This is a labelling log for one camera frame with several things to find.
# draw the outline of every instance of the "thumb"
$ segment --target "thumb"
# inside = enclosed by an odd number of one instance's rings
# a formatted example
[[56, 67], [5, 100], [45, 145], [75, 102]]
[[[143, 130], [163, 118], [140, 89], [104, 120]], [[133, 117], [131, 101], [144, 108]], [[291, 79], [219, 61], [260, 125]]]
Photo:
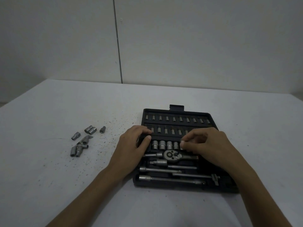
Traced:
[[149, 143], [151, 142], [152, 137], [150, 135], [146, 136], [141, 145], [137, 148], [137, 150], [139, 152], [142, 153], [142, 155], [144, 154], [144, 152], [146, 151], [147, 147], [149, 146]]
[[205, 149], [205, 143], [192, 143], [192, 142], [184, 142], [181, 141], [180, 147], [182, 147], [184, 150], [201, 153]]

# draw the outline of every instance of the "person's left arm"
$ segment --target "person's left arm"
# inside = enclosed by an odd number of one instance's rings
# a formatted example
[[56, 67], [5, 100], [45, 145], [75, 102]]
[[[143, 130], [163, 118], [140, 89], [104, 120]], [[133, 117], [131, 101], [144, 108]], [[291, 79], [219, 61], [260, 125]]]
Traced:
[[145, 126], [132, 126], [121, 135], [108, 166], [47, 227], [87, 226], [108, 193], [138, 165], [151, 140], [148, 135], [137, 147], [142, 133], [151, 134], [152, 131]]

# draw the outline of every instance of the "black vertical line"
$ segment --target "black vertical line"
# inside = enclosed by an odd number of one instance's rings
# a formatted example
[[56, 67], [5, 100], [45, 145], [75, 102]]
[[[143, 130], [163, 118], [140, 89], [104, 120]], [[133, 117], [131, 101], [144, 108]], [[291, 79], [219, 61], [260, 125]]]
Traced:
[[118, 43], [118, 54], [119, 54], [119, 65], [120, 65], [120, 77], [121, 77], [121, 83], [122, 82], [122, 72], [121, 72], [121, 59], [120, 59], [120, 49], [119, 49], [119, 39], [118, 39], [118, 29], [117, 29], [117, 18], [116, 18], [116, 8], [115, 8], [115, 0], [113, 0], [114, 3], [114, 15], [115, 15], [115, 26], [116, 26], [116, 36], [117, 36], [117, 43]]

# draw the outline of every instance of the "person's left hand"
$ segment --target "person's left hand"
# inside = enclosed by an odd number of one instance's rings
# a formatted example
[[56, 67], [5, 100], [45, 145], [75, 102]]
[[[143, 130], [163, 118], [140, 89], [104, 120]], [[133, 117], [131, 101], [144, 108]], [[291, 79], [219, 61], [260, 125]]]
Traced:
[[137, 140], [142, 133], [151, 134], [152, 131], [146, 126], [132, 126], [120, 136], [116, 150], [107, 166], [118, 179], [123, 179], [132, 172], [144, 155], [152, 137], [146, 136], [137, 147]]

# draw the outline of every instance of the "white table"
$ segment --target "white table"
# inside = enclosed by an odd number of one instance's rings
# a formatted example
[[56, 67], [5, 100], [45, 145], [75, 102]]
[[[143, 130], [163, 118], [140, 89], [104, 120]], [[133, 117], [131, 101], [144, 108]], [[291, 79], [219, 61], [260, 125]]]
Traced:
[[[208, 112], [293, 226], [303, 225], [303, 102], [289, 94], [46, 80], [0, 108], [0, 225], [44, 226], [107, 166], [144, 108]], [[93, 125], [80, 158], [71, 136]], [[251, 226], [240, 195], [121, 184], [93, 226]]]

